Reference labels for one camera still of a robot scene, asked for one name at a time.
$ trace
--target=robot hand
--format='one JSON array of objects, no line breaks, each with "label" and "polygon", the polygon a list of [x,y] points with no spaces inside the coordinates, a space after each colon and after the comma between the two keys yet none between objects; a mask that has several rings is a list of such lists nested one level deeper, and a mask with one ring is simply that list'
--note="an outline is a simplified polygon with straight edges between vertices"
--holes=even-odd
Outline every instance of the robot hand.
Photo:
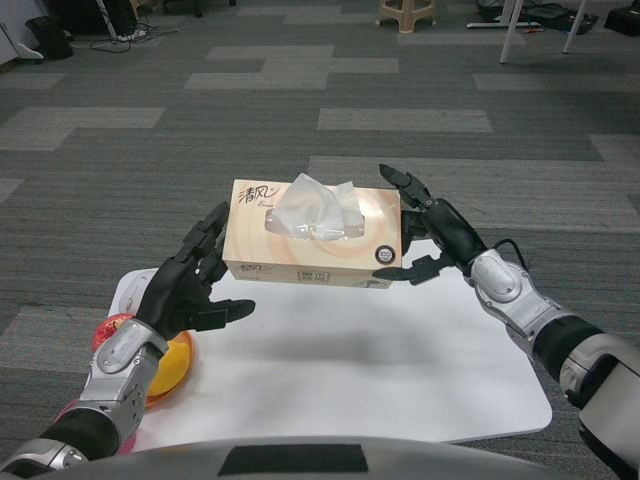
[{"label": "robot hand", "polygon": [[[416,210],[402,214],[403,250],[428,234],[442,250],[436,260],[415,260],[409,269],[384,268],[375,277],[418,285],[458,267],[482,308],[502,321],[509,337],[560,383],[579,408],[580,436],[621,479],[636,480],[640,464],[640,350],[608,335],[540,294],[512,240],[488,249],[446,200],[410,173],[380,165],[382,176]],[[520,265],[505,262],[496,248],[512,243]]]},{"label": "robot hand", "polygon": [[180,251],[162,264],[147,286],[136,318],[171,340],[183,330],[214,330],[250,315],[252,300],[211,303],[211,285],[222,279],[224,238],[218,239],[229,205],[218,205],[196,223],[184,238]]},{"label": "robot hand", "polygon": [[251,300],[209,301],[212,284],[227,271],[224,239],[218,237],[228,215],[222,203],[191,229],[151,279],[135,318],[94,353],[78,402],[39,439],[20,447],[0,472],[27,478],[114,455],[142,421],[167,341],[183,330],[224,328],[253,312]]}]

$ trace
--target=black chair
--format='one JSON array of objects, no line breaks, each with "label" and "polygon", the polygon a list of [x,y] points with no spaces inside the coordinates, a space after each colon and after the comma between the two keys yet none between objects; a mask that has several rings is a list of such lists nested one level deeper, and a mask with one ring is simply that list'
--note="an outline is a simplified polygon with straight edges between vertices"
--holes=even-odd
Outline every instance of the black chair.
[{"label": "black chair", "polygon": [[[162,0],[162,11],[165,13],[165,15],[171,13],[167,4],[178,1],[181,0]],[[229,6],[235,7],[236,0],[229,0]],[[200,0],[193,0],[193,14],[196,16],[196,18],[200,18],[202,16],[202,10],[200,9]]]}]

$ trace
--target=white tissue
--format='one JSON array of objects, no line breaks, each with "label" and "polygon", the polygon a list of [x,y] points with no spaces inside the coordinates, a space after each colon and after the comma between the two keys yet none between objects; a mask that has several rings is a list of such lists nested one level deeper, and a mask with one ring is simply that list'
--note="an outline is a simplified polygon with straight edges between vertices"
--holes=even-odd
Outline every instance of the white tissue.
[{"label": "white tissue", "polygon": [[303,240],[340,240],[364,235],[364,217],[352,182],[334,193],[301,173],[271,210],[266,228]]}]

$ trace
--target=dark gray carpet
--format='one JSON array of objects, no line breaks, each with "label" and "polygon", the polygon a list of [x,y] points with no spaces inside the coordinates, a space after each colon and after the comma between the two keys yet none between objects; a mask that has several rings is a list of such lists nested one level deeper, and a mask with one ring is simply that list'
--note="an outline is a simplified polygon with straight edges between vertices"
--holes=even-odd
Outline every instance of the dark gray carpet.
[{"label": "dark gray carpet", "polygon": [[[639,342],[640,40],[602,29],[625,2],[591,2],[601,20],[568,56],[560,32],[519,34],[506,66],[502,34],[465,30],[470,0],[400,38],[375,3],[212,3],[152,17],[185,28],[127,53],[85,42],[0,75],[0,457],[77,396],[118,279],[175,251],[238,177],[411,168],[489,242],[516,239],[546,294]],[[614,478],[539,377],[552,425],[472,445]]]}]

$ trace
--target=stool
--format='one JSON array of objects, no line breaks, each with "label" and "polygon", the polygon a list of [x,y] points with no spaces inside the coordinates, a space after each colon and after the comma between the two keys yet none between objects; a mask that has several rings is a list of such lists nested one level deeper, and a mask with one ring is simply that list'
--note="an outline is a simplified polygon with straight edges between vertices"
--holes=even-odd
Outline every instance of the stool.
[{"label": "stool", "polygon": [[413,33],[416,22],[421,18],[431,18],[435,24],[436,0],[380,0],[376,25],[380,26],[384,17],[395,18],[400,25],[400,33]]}]

